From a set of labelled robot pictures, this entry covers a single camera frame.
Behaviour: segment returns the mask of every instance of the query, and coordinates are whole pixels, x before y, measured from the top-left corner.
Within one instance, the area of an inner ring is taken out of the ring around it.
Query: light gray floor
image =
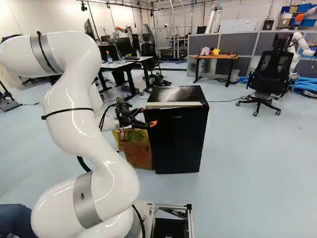
[[[187,62],[183,63],[173,63],[173,62],[163,62],[160,63],[159,66],[161,68],[181,68],[181,69],[187,69]]]
[[[143,72],[132,73],[143,89]],[[181,71],[163,74],[174,86],[191,85],[194,80]],[[225,88],[206,80],[197,85],[209,101],[252,93],[245,85]],[[42,84],[12,92],[19,102],[34,103],[49,87]],[[108,91],[106,101],[117,95],[122,95],[118,89]],[[146,100],[135,98],[131,103],[139,107]],[[193,203],[197,238],[316,237],[317,102],[288,94],[273,103],[282,109],[280,116],[261,107],[257,118],[252,116],[255,105],[210,103],[200,172],[156,175],[137,170],[139,197]],[[83,173],[75,156],[53,143],[41,115],[39,106],[0,114],[0,203],[32,207],[49,186]],[[105,138],[116,148],[110,132]]]

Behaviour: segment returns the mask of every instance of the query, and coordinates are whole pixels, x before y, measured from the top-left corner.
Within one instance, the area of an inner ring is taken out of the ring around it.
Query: water bottle
[[[109,55],[109,51],[107,51],[107,62],[108,63],[112,63],[113,62],[112,58]]]

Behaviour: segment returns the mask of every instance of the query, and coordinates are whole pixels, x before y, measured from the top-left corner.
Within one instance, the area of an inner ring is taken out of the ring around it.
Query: blue bin
[[[297,12],[306,12],[312,7],[311,3],[298,5]]]
[[[291,20],[291,22],[289,23],[289,26],[295,26],[295,19]]]
[[[284,12],[289,12],[289,6],[283,6],[282,7],[282,10],[281,10],[281,13],[284,13]]]
[[[304,19],[299,26],[303,26],[303,27],[314,26],[315,22],[316,22],[315,19]],[[295,19],[292,19],[289,25],[295,26]]]
[[[300,26],[314,26],[315,22],[315,19],[304,19]]]

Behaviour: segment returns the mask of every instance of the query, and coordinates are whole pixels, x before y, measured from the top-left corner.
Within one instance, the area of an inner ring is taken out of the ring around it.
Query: office chair
[[[149,63],[148,63],[148,70],[151,72],[151,75],[149,75],[149,77],[154,77],[153,71],[155,70],[156,66],[158,66],[159,73],[160,73],[160,75],[162,75],[162,72],[160,70],[160,65],[159,65],[159,58],[155,52],[154,44],[144,43],[141,46],[141,55],[154,57],[154,59],[149,61]]]
[[[289,69],[293,59],[293,53],[279,51],[264,51],[260,62],[253,73],[249,73],[247,88],[255,89],[255,97],[247,96],[241,103],[257,103],[257,110],[253,116],[259,114],[260,105],[263,104],[276,110],[276,115],[280,115],[281,109],[272,106],[271,94],[285,94],[289,84]]]
[[[141,52],[142,52],[141,53],[142,56],[153,56],[154,57],[153,60],[148,60],[148,62],[147,62],[148,71],[151,72],[151,74],[149,75],[149,79],[154,78],[152,80],[152,83],[150,83],[150,87],[153,87],[153,86],[170,86],[172,84],[171,82],[163,80],[164,76],[162,75],[162,71],[160,69],[159,58],[156,55],[154,44],[149,44],[149,43],[145,42],[141,46]],[[153,71],[155,70],[156,66],[158,66],[158,68],[159,68],[159,74],[155,75],[155,74],[153,74]]]

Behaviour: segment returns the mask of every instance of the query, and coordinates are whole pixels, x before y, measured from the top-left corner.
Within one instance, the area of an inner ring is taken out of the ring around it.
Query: jeans
[[[14,234],[20,238],[37,238],[31,227],[30,208],[21,204],[0,204],[0,236]]]

